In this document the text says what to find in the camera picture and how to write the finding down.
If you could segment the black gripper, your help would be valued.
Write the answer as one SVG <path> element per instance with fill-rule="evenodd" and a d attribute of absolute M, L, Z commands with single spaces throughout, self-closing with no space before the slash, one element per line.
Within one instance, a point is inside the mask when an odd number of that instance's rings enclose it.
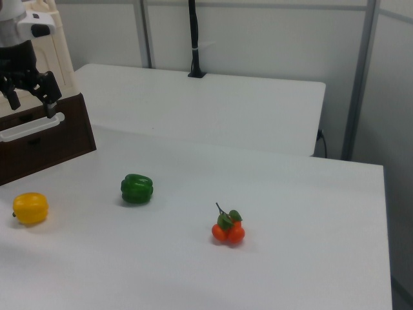
<path fill-rule="evenodd" d="M 31 41 L 1 48 L 1 92 L 12 110 L 21 106 L 16 88 L 31 92 L 50 119 L 55 116 L 55 106 L 62 94 L 53 72 L 39 73 L 36 62 Z"/>

